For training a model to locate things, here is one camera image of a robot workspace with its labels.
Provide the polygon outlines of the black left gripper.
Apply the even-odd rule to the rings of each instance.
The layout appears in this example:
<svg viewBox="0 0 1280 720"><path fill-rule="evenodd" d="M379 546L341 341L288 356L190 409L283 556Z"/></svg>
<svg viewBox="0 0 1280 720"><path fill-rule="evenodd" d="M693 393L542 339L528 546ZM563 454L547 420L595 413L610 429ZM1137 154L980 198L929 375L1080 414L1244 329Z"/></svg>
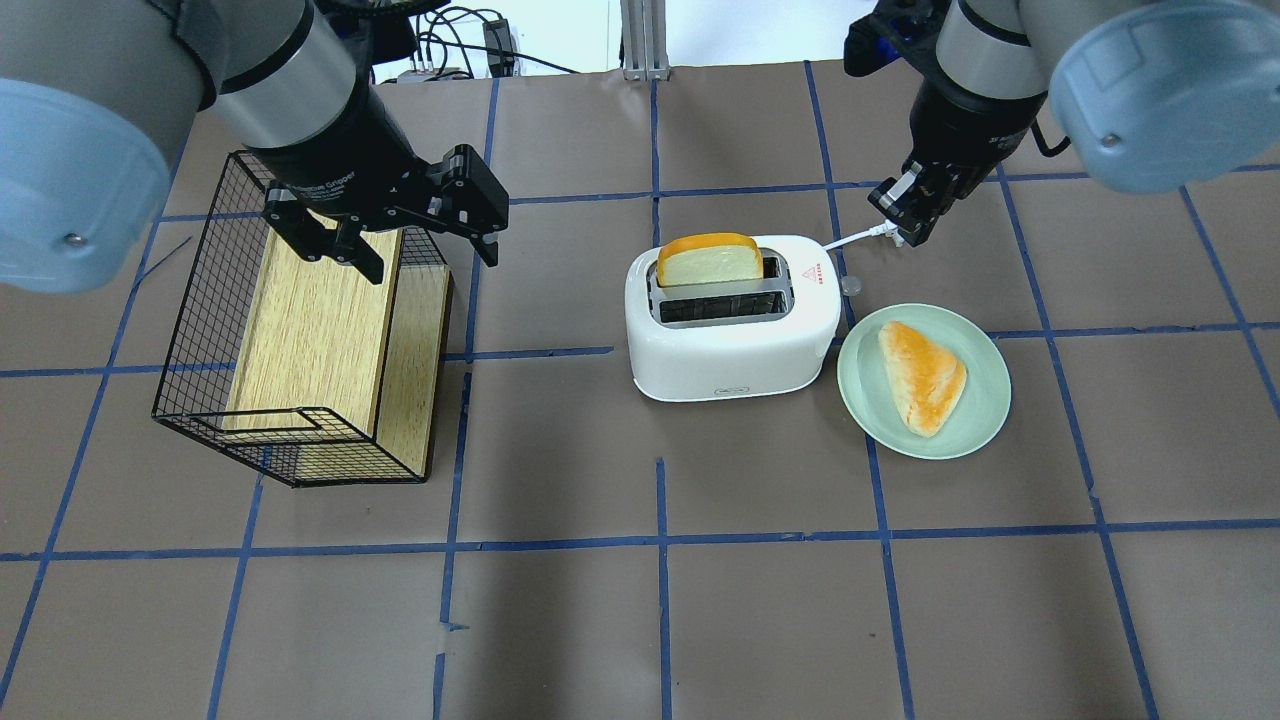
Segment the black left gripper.
<svg viewBox="0 0 1280 720"><path fill-rule="evenodd" d="M412 149L262 151L262 165L289 193L265 202L262 217L306 263L324 258L384 282L381 256L362 231L406 225L458 234L480 261L499 263L498 234L509 224L509 195L475 147L461 143L439 161ZM348 222L352 218L357 223ZM325 225L321 219L338 222Z"/></svg>

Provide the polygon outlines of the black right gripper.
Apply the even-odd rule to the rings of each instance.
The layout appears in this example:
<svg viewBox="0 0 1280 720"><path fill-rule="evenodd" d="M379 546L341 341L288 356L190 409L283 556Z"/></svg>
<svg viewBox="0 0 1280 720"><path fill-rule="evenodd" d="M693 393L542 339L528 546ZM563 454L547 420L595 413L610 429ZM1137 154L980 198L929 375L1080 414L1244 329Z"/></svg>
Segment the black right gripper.
<svg viewBox="0 0 1280 720"><path fill-rule="evenodd" d="M868 202L911 247L928 241L955 202L968 199L986 178L984 163L933 161L908 158L899 178L874 187Z"/></svg>

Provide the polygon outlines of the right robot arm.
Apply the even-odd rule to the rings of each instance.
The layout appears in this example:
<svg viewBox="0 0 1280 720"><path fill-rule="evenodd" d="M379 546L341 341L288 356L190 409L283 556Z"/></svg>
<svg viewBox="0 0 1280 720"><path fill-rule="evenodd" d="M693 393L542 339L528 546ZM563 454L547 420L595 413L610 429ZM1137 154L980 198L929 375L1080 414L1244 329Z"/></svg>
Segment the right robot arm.
<svg viewBox="0 0 1280 720"><path fill-rule="evenodd" d="M1277 142L1277 41L1275 1L879 1L846 73L901 59L922 85L877 232L924 243L1025 137L1117 192L1233 170Z"/></svg>

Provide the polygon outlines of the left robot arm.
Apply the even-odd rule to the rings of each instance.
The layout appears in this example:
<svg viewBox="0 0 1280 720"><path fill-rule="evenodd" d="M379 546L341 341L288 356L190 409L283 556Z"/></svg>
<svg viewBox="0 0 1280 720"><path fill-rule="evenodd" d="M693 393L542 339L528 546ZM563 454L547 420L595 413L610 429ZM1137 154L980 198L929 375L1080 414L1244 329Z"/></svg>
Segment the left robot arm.
<svg viewBox="0 0 1280 720"><path fill-rule="evenodd" d="M96 290L163 209L215 110L274 179L262 218L305 261L384 277L367 232L465 237L489 266L509 196L462 143L416 156L372 91L376 24L434 1L5 1L3 283Z"/></svg>

